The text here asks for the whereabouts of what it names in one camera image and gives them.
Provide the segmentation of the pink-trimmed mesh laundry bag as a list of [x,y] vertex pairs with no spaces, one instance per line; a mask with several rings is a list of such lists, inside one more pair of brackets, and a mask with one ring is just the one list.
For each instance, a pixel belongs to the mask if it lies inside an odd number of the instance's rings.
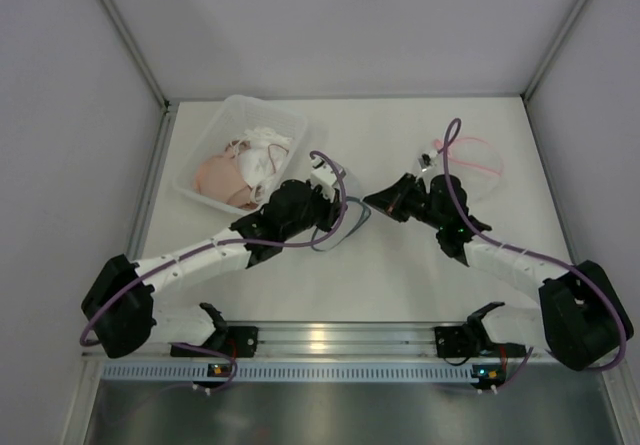
[[[442,140],[435,139],[427,151],[437,149],[441,152],[442,146]],[[421,176],[426,184],[436,175],[444,173],[442,156],[441,153],[434,170]],[[458,137],[449,146],[446,156],[450,173],[461,181],[470,202],[479,203],[498,187],[504,163],[489,142],[472,136]]]

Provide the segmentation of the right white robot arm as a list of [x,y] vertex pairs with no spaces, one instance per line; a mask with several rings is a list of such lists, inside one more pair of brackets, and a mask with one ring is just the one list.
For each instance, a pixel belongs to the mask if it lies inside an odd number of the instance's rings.
[[397,222],[415,219],[433,227],[445,255],[534,302],[532,308],[518,308],[493,301],[470,314],[466,325],[479,348],[539,348],[567,368],[583,371],[633,337],[633,324],[600,265],[590,260],[564,265],[482,237],[491,228],[469,214],[457,177],[437,175],[425,183],[405,174],[364,201]]

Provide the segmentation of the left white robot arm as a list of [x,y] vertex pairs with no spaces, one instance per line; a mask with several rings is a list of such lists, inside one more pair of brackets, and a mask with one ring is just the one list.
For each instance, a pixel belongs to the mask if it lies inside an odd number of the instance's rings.
[[220,354],[229,326],[212,304],[186,308],[167,299],[227,273],[246,270],[298,248],[296,236],[311,228],[335,234],[346,213],[342,181],[323,185],[287,180],[258,210],[213,237],[154,259],[110,258],[81,303],[87,319],[79,342],[100,346],[111,359],[149,344],[193,354]]

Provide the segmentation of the blue-trimmed mesh laundry bag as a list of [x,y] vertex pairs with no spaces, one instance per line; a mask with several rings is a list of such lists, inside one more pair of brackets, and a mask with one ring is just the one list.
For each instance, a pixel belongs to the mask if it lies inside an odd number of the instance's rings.
[[341,226],[329,239],[311,246],[314,252],[324,253],[340,246],[354,235],[371,216],[371,209],[362,201],[364,193],[359,179],[348,168],[339,166],[339,169],[346,189],[345,217]]

